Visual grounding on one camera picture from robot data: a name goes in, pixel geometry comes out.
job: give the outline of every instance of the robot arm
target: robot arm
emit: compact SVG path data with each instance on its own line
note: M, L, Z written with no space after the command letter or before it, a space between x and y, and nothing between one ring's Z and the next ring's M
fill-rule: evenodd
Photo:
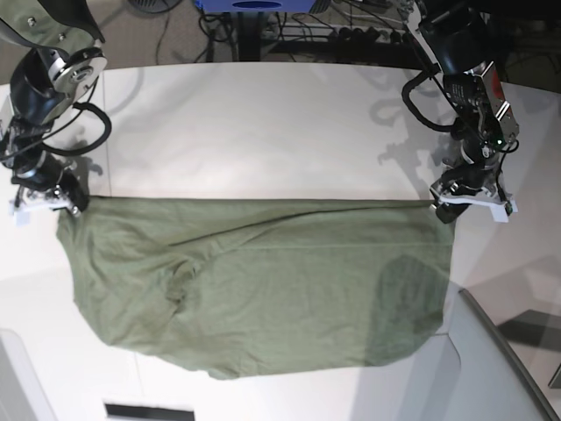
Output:
M401 12L426 56L434 57L444 73L439 87L458 114L454 125L428 125L450 132L459 150L430 187L437 215L450 223L471 204L479 204L505 222L516 208L503 186L501 165L518 146L518 124L502 92L486 25L462 0L401 0ZM0 163L20 186L14 209L21 210L27 189L29 197L40 196L41 207L79 215L88 197L42 140L70 106L96 113L106 125L100 140L109 136L107 116L92 104L77 103L105 68L99 47L103 35L86 0L0 0L0 38L31 48L18 64L0 110ZM433 61L425 60L424 74L403 91L412 111L408 93L434 76ZM427 125L418 110L414 113Z
M437 216L450 223L476 204L489 208L495 221L507 222L517 209L501 167L506 154L518 148L519 127L502 91L483 18L458 0L406 0L401 11L423 47L422 59L428 58L423 74L404 87L405 103L428 127L450 132L458 146L457 156L444 162L443 175L430 187ZM429 122L408 98L416 85L437 73L433 57L444 74L439 88L458 114L451 126Z
M18 0L0 2L0 38L31 48L17 65L0 110L0 162L20 186L14 210L35 198L33 206L66 208L78 215L87 208L88 197L42 139L71 106L97 114L106 124L103 136L109 136L103 112L77 103L107 64L100 48L103 35L85 0Z

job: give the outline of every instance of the black cable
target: black cable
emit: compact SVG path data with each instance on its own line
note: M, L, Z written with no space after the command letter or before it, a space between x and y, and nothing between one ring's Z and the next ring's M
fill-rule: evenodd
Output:
M285 12L284 20L283 20L282 23L281 23L281 15L279 14L279 12L276 13L276 17L277 17L277 21L279 22L279 36L280 36L280 39L282 39L282 42L287 42L284 39L283 31L284 31L284 26L287 24L288 14ZM289 51L287 51L287 53L288 53L288 56L292 59L292 61L294 63L296 63L296 58L292 55L292 53L290 53Z
M227 27L228 23L224 21L226 18L223 15L208 16L204 13L204 11L199 11L199 14L200 14L199 19L198 19L199 29L207 37L207 39L212 39L214 42L217 42L217 43L226 43L226 42L230 41L230 36L233 33L233 27L228 29L228 27ZM205 30L205 28L202 25L202 22L204 22L205 24L213 24L215 22L219 22L220 25L218 26L218 28L220 26L222 26L224 28L224 31L226 32L226 37L223 38L223 39L219 39L216 36L211 35L210 33L208 33Z
M363 9L362 7L360 7L359 5L357 5L356 3L352 2L351 0L342 0L343 2L350 4L351 6L356 7L357 9L359 9L360 11L363 11L364 13L372 16L373 18L375 18L376 20L380 21L384 26L386 26L390 31L395 31L395 28L393 26L391 26L386 20L384 20L383 18L381 18L380 16L378 16L376 13L372 13L371 11L368 11L366 9Z
M310 28L309 25L302 22L299 18L295 18L295 15L292 15L290 18L292 20L294 20L295 22L297 22L298 24L300 24L300 26L303 26L302 31L303 31L304 35L306 34L306 30L304 28L307 28L308 31L309 31L309 36L312 38L312 42L314 42L314 33L312 32L312 28Z
M193 62L198 63L199 60L207 53L208 50L209 50L208 47L206 47L204 50L202 50L201 53L196 56L196 59L194 59Z
M89 93L88 99L86 100L86 103L91 102L91 98L94 97L94 93L96 93L96 88L97 88L97 81L99 80L99 76L96 78L96 81L94 82L94 84L92 85L92 90ZM70 121L68 121L65 125L63 125L61 128L55 130L54 132L50 132L49 134L47 134L42 140L47 140L49 138L52 138L52 136L54 136L57 133L62 132L64 129L66 129L67 127L69 127L71 124L73 124L74 121L76 121L78 119L78 117L80 117L80 115L84 112L84 110L80 110L78 112L78 114L76 114Z
M405 83L403 89L401 90L401 100L408 108L409 112L413 114L417 120L423 125L426 125L435 132L449 133L452 131L453 125L438 125L428 120L416 107L416 105L411 100L411 91L419 86L421 83L425 82L427 79L439 71L439 68L434 68L430 73L426 70L421 70L417 76Z
M169 8L169 5L167 4L167 0L162 0L162 2L164 2L164 4L166 5L167 8ZM166 36L167 33L167 28L169 27L169 21L171 20L171 11L167 11L166 14L166 23L164 24L164 30L161 32L160 35L160 39L158 39L158 45L156 46L156 53L155 53L155 61L156 61L156 66L158 66L160 64L160 48L161 48L161 43L164 40L164 37Z
M96 86L97 86L97 81L98 81L99 77L96 78L96 81L94 82L93 89L91 90L91 93L89 94L88 99L86 100L86 103L89 103L91 101L91 98L94 96L94 92L96 92ZM54 132L49 133L48 135L46 135L45 137L38 139L32 143L30 143L27 146L22 147L21 149L17 150L14 153L10 153L9 155L5 155L2 158L0 158L0 162L6 162L11 160L12 158L16 158L17 156L21 155L23 152L27 152L30 149L42 144L46 139L52 138L52 136L54 136L55 134L62 132L64 129L66 129L67 127L69 127L74 121L76 121L78 119L78 117L80 117L80 115L84 112L84 110L80 110L78 112L78 114L76 114L70 121L68 121L68 123L66 123L65 125L63 125L60 129L55 130Z
M23 152L29 151L31 148L36 147L37 145L40 145L41 143L43 143L43 139L39 139L36 140L32 143L30 143L29 145L22 147L21 149L19 149L18 151L14 152L14 153L10 153L9 155L5 155L2 158L0 158L0 162L6 162L11 160L12 158L16 158L17 156L21 155Z
M227 32L228 42L230 43L231 60L238 61L238 46L237 43L234 42L234 23L231 21L230 15L228 20L230 20L230 26L231 26L231 30Z
M501 162L499 163L499 168L497 169L497 175L495 176L494 179L495 184L497 185L497 193L499 194L499 199L502 202L507 201L507 195L505 194L505 191L502 189L502 186L499 184L499 177L502 174L502 164L504 163L505 158L507 158L507 155L516 152L519 147L520 147L520 142L518 141L518 139L515 139L514 147L510 147L508 150L502 151Z
M337 29L335 28L335 26L328 24L327 22L322 21L320 18L318 18L317 16L312 15L311 13L295 13L294 15L292 15L292 18L294 19L294 16L296 15L302 15L304 17L308 17L308 18L312 18L314 19L316 22L319 22L321 25L323 26L327 26L328 28L330 28L333 32L337 32Z
M404 29L406 29L408 31L408 37L404 37L407 38L409 44L411 45L411 49L413 50L413 53L415 54L415 57L417 58L417 60L419 61L419 64L421 64L421 66L423 67L423 70L425 72L427 72L429 75L431 74L431 71L429 68L427 68L427 63L425 62L425 60L423 60L423 58L421 57L421 55L419 55L419 52L417 51L416 45L414 43L414 41L412 39L415 39L415 37L413 36L413 34L411 33L411 31L408 30L408 28L406 26L404 26ZM446 92L444 91L444 88L442 86L442 84L440 83L440 81L435 77L435 75L430 75L429 76L430 79L436 84L436 86L438 87L438 89L440 90L440 92L442 93L442 95L444 96L444 98L446 99L446 101L448 102L448 104L450 105L450 107L454 110L454 112L456 112L456 114L458 115L458 117L462 120L462 122L464 123L465 127L472 132L472 134L476 137L476 139L479 139L480 141L483 141L483 139L481 138L481 136L479 135L479 132L477 130L475 130L472 125L467 121L467 119L459 112L458 107L452 102L452 100L450 100L450 98L446 95Z
M59 149L58 147L52 147L52 146L49 146L49 145L45 145L45 143L40 144L39 148L41 148L44 151L47 151L49 153L55 154L55 155L72 157L72 156L81 156L81 155L84 155L86 153L89 153L89 152L97 149L103 143L105 143L107 141L107 139L111 135L111 131L113 130L113 125L111 124L111 120L107 116L107 114L105 114L103 111L101 111L99 109L99 107L97 107L97 105L93 105L92 103L75 103L73 106L77 110L89 111L89 112L92 112L92 113L96 114L96 116L102 121L104 129L103 129L103 133L99 137L99 139L97 139L95 142L93 142L93 143L91 143L87 146L79 147L79 148L76 148L76 149Z
M330 37L329 35L314 35L314 38L321 38L321 39L332 39L332 37ZM295 41L299 41L301 39L305 39L308 40L308 36L306 35L302 35L300 37L296 37L296 38L292 38L292 39L287 39L284 42L295 42Z

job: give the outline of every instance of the white table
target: white table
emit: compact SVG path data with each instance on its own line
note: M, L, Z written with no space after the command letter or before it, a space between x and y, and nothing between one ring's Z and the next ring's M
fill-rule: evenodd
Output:
M446 137L424 128L402 105L401 86L412 75L400 69L279 63L105 72L94 102L109 113L114 128L109 142L89 155L97 171L90 173L91 193L429 198ZM520 150L504 167L521 213L507 225L495 224L488 210L475 207L461 217L441 333L450 330L451 299L458 286L474 287L474 294L492 290L488 284L504 274L543 259L558 261L561 255L561 149L555 148L560 96L515 86L505 90L521 126ZM413 98L435 121L440 115L442 123L453 117L429 84ZM94 118L84 115L57 145L68 145L76 136L96 139L99 132ZM0 199L7 201L15 189L8 185L8 172L0 177ZM11 328L24 340L60 421L75 419L80 408L89 408L81 419L101 419L102 399L195 407L199 420L224 419L227 413L240 420L355 421L365 419L370 409L381 419L397 420L409 404L404 401L409 377L419 367L419 378L434 375L448 346L436 337L416 356L388 367L213 382L101 344L71 302L71 274L53 235L55 226L49 213L34 215L23 229L0 218L0 328ZM551 291L559 291L561 271L540 277L540 270L538 264L514 292L507 285L496 294L508 290L519 296L487 297L494 319L512 317L533 304L534 297L524 294L530 282L539 291L550 286L545 298L558 309ZM34 315L39 307L48 317ZM64 355L61 347L67 350ZM368 399L358 400L361 394ZM555 402L561 396L551 392L549 398Z

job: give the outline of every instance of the green cloth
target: green cloth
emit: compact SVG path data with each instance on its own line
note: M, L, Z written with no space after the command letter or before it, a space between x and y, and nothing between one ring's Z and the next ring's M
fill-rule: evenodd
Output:
M103 342L230 379L412 354L453 230L427 202L93 197L58 237Z

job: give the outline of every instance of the blue device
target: blue device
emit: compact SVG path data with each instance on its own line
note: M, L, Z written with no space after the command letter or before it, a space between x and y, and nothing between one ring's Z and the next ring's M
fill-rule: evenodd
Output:
M312 10L316 0L199 0L200 8L208 13L236 11L286 11L305 12Z

